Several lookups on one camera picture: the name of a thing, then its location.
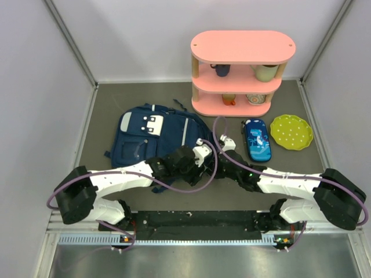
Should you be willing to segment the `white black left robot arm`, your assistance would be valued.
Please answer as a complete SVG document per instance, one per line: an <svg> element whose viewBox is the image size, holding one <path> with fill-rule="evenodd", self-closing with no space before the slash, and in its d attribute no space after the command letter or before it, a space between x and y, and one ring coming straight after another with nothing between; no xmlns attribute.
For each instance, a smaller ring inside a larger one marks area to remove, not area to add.
<svg viewBox="0 0 371 278"><path fill-rule="evenodd" d="M105 200L105 196L132 188L148 188L155 180L167 184L183 179L195 185L211 154L211 148L203 144L194 148L182 146L162 158L113 170L87 171L86 167L79 166L54 190L62 221L71 225L82 220L99 220L126 229L132 221L128 206L121 200Z"/></svg>

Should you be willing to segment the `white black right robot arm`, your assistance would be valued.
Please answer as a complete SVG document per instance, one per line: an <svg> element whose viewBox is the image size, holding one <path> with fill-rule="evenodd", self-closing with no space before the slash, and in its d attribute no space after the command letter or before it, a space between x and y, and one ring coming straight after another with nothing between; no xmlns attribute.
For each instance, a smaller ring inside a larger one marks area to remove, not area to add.
<svg viewBox="0 0 371 278"><path fill-rule="evenodd" d="M335 169L321 174L285 173L249 165L228 150L218 155L218 172L248 192L284 195L270 208L270 220L277 229L300 221L327 221L353 231L365 207L366 194Z"/></svg>

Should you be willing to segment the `navy blue backpack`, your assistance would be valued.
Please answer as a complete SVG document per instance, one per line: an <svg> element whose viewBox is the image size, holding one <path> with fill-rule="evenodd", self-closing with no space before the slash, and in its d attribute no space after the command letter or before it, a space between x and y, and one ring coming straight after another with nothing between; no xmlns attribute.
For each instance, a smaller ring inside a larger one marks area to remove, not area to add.
<svg viewBox="0 0 371 278"><path fill-rule="evenodd" d="M110 159L112 168L119 168L155 157L162 158L182 146L194 148L203 144L212 150L203 165L204 173L208 173L213 180L218 161L212 131L207 124L186 108L176 110L162 105L144 104L120 116L111 150L104 155ZM153 189L153 192L163 192L172 183L164 184L157 180L161 187Z"/></svg>

